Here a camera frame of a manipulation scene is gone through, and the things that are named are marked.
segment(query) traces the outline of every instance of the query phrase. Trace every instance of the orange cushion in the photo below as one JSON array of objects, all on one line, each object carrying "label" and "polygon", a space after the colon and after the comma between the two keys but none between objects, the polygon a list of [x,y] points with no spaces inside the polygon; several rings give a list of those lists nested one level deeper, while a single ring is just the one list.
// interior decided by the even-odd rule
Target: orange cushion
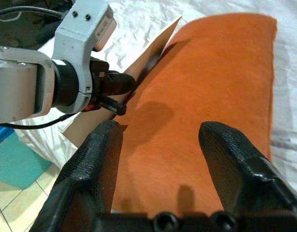
[{"label": "orange cushion", "polygon": [[173,38],[129,101],[113,209],[222,209],[198,143],[203,121],[241,130],[270,148],[276,20],[226,14],[193,21]]}]

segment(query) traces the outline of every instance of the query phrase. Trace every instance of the white bedsheet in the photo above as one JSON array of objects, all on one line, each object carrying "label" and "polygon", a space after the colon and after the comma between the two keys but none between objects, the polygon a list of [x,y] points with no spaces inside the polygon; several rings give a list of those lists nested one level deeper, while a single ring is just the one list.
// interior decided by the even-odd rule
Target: white bedsheet
[{"label": "white bedsheet", "polygon": [[[273,161],[297,190],[297,0],[109,0],[118,23],[103,51],[94,54],[110,63],[110,69],[124,71],[133,55],[176,16],[182,15],[176,31],[194,19],[224,13],[253,12],[278,20],[274,46],[274,99],[271,151]],[[51,56],[53,40],[41,51]],[[60,116],[52,109],[23,124],[40,124]],[[60,133],[72,118],[42,130],[17,130],[21,141],[58,167],[76,148]]]}]

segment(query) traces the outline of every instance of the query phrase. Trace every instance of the orange fabric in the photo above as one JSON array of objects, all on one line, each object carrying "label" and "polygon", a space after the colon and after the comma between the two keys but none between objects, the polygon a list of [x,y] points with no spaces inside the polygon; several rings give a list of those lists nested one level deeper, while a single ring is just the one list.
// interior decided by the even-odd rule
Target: orange fabric
[{"label": "orange fabric", "polygon": [[226,14],[189,23],[129,101],[113,209],[222,209],[198,143],[203,121],[241,130],[269,157],[276,20]]}]

